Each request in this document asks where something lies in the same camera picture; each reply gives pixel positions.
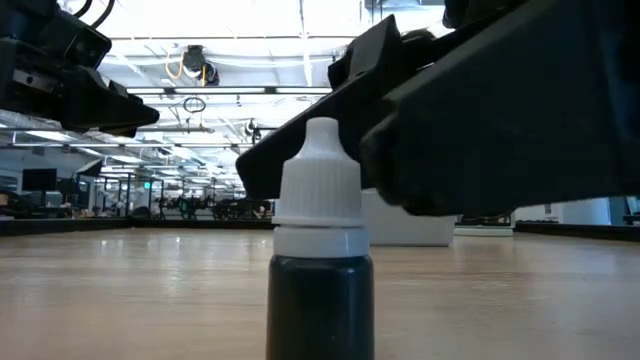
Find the small dark food coloring bottle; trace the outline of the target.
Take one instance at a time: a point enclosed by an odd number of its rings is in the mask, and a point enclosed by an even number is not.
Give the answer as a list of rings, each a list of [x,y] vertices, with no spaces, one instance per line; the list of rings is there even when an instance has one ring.
[[[272,220],[266,360],[374,360],[374,274],[361,170],[339,123],[309,120]]]

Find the grey plastic bin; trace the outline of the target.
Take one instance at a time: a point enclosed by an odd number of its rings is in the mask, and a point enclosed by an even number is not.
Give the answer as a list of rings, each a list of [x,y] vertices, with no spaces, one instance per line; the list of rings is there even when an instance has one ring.
[[[456,218],[409,215],[385,203],[376,190],[362,191],[362,212],[372,246],[448,247]]]

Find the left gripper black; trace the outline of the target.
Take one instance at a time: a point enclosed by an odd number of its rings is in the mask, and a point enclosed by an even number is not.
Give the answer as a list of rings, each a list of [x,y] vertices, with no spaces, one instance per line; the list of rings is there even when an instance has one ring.
[[[52,54],[44,32],[0,32],[1,109],[49,118],[79,133],[98,128],[127,138],[159,120],[157,110],[121,84]]]

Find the aluminium overhead beam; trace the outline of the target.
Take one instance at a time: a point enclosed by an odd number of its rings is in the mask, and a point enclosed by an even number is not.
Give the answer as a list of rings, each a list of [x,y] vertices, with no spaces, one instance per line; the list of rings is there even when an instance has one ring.
[[[326,87],[137,87],[129,88],[134,95],[324,95],[332,92]]]

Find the silver ventilation duct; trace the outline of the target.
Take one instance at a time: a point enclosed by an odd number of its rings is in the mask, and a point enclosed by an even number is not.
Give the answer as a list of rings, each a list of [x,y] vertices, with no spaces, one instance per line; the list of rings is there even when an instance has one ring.
[[[19,128],[25,131],[35,130],[61,130],[61,125],[53,120],[42,119],[24,115],[12,111],[0,109],[0,123],[8,128]]]

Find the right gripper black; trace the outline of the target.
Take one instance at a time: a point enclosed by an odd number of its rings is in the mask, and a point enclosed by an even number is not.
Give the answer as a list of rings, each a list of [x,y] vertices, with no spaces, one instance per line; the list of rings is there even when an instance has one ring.
[[[332,93],[370,76],[376,86],[394,88],[444,56],[450,33],[426,27],[402,31],[391,14],[351,41],[327,69]]]

